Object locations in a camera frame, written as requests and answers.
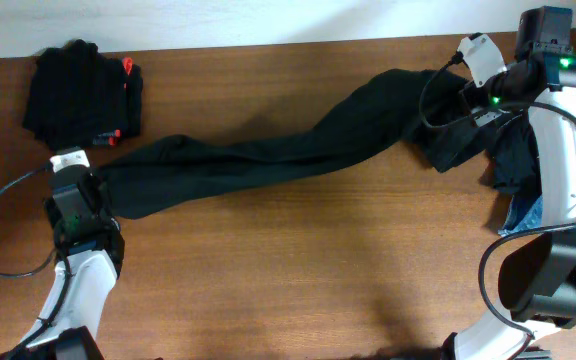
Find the black trousers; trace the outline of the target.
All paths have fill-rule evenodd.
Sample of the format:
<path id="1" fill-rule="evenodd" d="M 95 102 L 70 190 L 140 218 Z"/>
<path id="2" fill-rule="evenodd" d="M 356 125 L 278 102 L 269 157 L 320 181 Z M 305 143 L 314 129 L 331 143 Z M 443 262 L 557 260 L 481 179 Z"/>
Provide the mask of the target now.
<path id="1" fill-rule="evenodd" d="M 460 111 L 466 81 L 451 73 L 392 69 L 372 78 L 333 107 L 313 128 L 293 135 L 227 146 L 174 135 L 141 147 L 97 170 L 114 215 L 139 219 L 183 202 L 341 170 L 398 141 L 419 147 L 443 173 L 494 145 L 496 132 L 462 123 L 442 131 L 421 124 L 419 97 L 428 118 L 443 123 Z"/>

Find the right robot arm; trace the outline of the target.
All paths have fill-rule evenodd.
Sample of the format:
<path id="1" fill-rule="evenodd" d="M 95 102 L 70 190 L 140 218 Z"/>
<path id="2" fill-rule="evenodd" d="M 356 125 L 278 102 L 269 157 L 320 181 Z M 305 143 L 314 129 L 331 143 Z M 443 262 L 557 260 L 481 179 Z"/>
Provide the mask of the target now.
<path id="1" fill-rule="evenodd" d="M 538 359 L 539 339 L 576 326 L 576 55 L 573 13 L 542 6 L 520 18 L 515 61 L 484 34 L 464 38 L 458 57 L 472 79 L 460 93 L 465 121 L 483 127 L 513 113 L 535 134 L 543 212 L 538 228 L 499 271 L 497 300 L 444 343 L 445 359 Z"/>

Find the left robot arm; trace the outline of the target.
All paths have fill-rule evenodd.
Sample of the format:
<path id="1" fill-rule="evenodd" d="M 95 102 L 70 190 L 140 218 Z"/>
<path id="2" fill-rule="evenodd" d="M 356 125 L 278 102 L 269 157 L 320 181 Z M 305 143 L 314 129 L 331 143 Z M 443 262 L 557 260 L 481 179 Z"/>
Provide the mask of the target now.
<path id="1" fill-rule="evenodd" d="M 102 357 L 95 338 L 123 265 L 121 227 L 89 168 L 57 170 L 50 186 L 44 208 L 53 232 L 55 280 L 31 329 L 0 359 Z"/>

